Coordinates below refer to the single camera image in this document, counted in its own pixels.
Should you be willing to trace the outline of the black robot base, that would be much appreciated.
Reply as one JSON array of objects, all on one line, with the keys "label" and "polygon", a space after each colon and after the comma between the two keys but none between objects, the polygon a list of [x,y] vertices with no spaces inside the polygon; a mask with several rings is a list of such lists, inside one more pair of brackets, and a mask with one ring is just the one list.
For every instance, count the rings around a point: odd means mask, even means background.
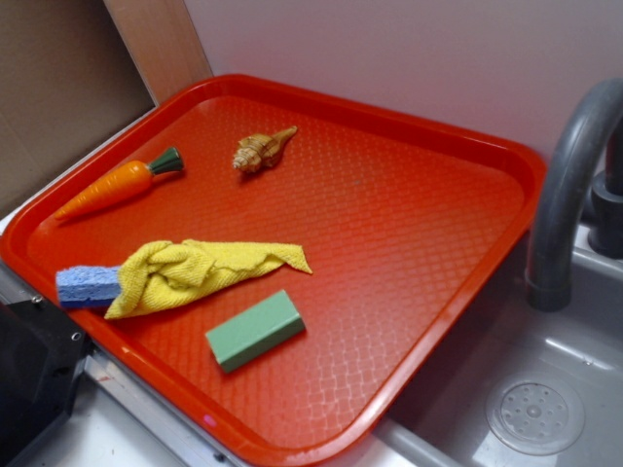
[{"label": "black robot base", "polygon": [[91,339],[41,296],[1,305],[1,464],[16,466],[71,416]]}]

